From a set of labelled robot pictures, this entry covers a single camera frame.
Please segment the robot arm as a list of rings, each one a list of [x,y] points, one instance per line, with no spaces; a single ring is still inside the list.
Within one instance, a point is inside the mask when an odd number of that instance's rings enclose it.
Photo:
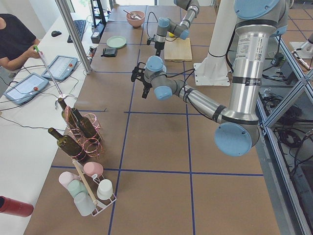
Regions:
[[[174,4],[186,10],[186,15],[180,23],[175,23],[170,18],[159,18],[156,35],[154,36],[156,56],[160,56],[161,51],[164,49],[168,32],[183,40],[188,37],[190,25],[200,11],[197,0],[174,0]]]
[[[192,105],[200,114],[219,124],[215,144],[225,154],[238,157],[246,154],[258,141],[259,119],[255,113],[257,96],[272,36],[287,29],[290,3],[287,0],[223,0],[217,12],[214,32],[207,57],[194,68],[200,84],[231,83],[228,106],[223,106],[184,80],[170,79],[160,57],[168,33],[185,40],[192,21],[200,12],[196,0],[177,0],[186,11],[180,23],[159,18],[152,37],[156,53],[148,58],[143,71],[134,71],[132,81],[144,85],[143,96],[153,90],[157,99],[176,95]]]

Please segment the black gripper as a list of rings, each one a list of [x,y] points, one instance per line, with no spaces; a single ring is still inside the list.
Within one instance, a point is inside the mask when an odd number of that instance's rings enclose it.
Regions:
[[[144,85],[144,90],[142,93],[142,98],[147,98],[150,88],[152,88],[152,84],[146,81],[143,81],[143,85]]]
[[[164,42],[155,42],[156,56],[161,55],[164,46],[165,46]]]

